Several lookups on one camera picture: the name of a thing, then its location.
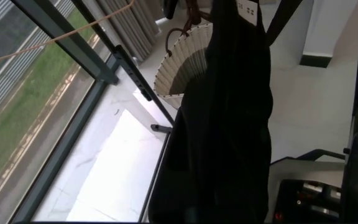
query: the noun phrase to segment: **cable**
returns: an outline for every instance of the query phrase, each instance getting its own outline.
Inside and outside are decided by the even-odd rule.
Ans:
[[[70,36],[70,35],[76,34],[77,32],[79,32],[79,31],[81,31],[81,30],[83,30],[83,29],[89,28],[89,27],[91,27],[91,26],[93,26],[93,25],[95,25],[95,24],[97,24],[97,23],[99,23],[99,22],[101,22],[101,21],[105,21],[106,19],[109,19],[110,17],[115,16],[116,14],[118,14],[118,13],[120,13],[120,12],[122,12],[122,11],[125,11],[126,9],[132,7],[134,3],[135,3],[135,0],[132,0],[131,3],[129,3],[127,6],[124,6],[124,7],[118,9],[117,11],[115,11],[115,12],[113,12],[113,13],[111,13],[111,14],[108,14],[107,16],[104,16],[103,18],[98,19],[97,21],[91,22],[90,24],[88,24],[88,25],[86,25],[86,26],[80,27],[80,28],[78,28],[78,29],[76,29],[76,30],[73,30],[73,31],[68,32],[68,33],[66,33],[66,34],[63,34],[63,35],[61,35],[61,36],[58,36],[58,37],[56,37],[56,38],[54,38],[54,39],[52,39],[52,40],[48,40],[48,41],[46,41],[46,42],[44,42],[44,43],[42,43],[42,44],[35,45],[35,46],[33,46],[33,47],[29,47],[28,49],[20,50],[20,51],[18,51],[18,52],[13,53],[13,54],[9,54],[9,55],[2,56],[2,57],[0,57],[0,60],[4,60],[4,59],[10,58],[10,57],[13,57],[13,56],[15,56],[15,55],[19,55],[19,54],[22,54],[22,53],[24,53],[24,52],[28,52],[28,51],[30,51],[30,50],[37,49],[37,48],[39,48],[39,47],[41,47],[41,46],[48,45],[48,44],[52,44],[52,43],[54,43],[54,42],[56,42],[56,41],[58,41],[58,40],[62,40],[62,39],[65,38],[65,37],[68,37],[68,36]]]

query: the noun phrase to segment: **tag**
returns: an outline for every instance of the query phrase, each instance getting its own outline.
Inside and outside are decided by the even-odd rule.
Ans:
[[[237,10],[241,17],[256,26],[258,21],[258,4],[250,0],[237,0]]]

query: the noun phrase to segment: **marble floor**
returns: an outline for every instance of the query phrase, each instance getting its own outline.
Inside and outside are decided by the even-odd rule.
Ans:
[[[151,86],[165,55],[167,31],[183,23],[183,16],[158,22],[161,32],[154,51],[139,65]],[[169,44],[177,37],[173,34]],[[357,54],[358,6],[328,68],[272,60],[273,161],[317,148],[341,152],[347,146]],[[137,221],[165,137],[151,131],[150,125],[169,123],[124,71],[117,75],[120,84],[106,90],[34,220]],[[163,104],[174,117],[176,111]]]

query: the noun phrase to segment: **road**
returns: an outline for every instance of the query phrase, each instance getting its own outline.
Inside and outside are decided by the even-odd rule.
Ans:
[[[101,41],[95,45],[94,49],[101,58],[107,58],[109,51]],[[9,220],[23,195],[28,191],[30,184],[42,168],[57,139],[61,136],[65,126],[86,95],[92,80],[86,71],[82,68],[79,70],[23,155],[20,163],[12,171],[0,191],[1,224]]]

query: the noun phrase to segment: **white laundry basket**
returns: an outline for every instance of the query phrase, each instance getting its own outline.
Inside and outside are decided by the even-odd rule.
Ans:
[[[213,24],[190,29],[189,36],[182,35],[166,54],[158,68],[154,91],[169,105],[179,109],[187,83],[206,71],[205,50],[211,40]]]

